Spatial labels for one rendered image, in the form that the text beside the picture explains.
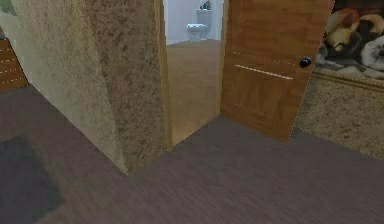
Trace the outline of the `brown wooden chest of drawers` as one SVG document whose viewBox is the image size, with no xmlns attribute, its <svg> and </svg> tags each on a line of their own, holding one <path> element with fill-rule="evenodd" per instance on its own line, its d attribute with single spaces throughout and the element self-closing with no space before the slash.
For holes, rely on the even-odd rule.
<svg viewBox="0 0 384 224">
<path fill-rule="evenodd" d="M 10 40 L 0 27 L 0 93 L 27 87 L 23 72 Z"/>
</svg>

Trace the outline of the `white toilet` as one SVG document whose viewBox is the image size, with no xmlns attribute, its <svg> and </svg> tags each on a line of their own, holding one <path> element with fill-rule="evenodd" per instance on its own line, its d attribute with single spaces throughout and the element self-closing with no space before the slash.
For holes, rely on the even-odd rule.
<svg viewBox="0 0 384 224">
<path fill-rule="evenodd" d="M 200 42 L 206 40 L 211 31 L 211 10 L 197 9 L 196 18 L 196 23 L 190 23 L 187 25 L 188 37 L 190 42 Z"/>
</svg>

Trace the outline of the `brown wooden room door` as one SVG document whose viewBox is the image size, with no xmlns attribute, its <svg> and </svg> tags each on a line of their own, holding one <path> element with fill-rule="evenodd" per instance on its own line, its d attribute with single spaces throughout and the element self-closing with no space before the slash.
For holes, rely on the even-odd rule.
<svg viewBox="0 0 384 224">
<path fill-rule="evenodd" d="M 227 0 L 220 112 L 287 142 L 334 0 Z M 301 68 L 302 58 L 312 60 Z"/>
</svg>

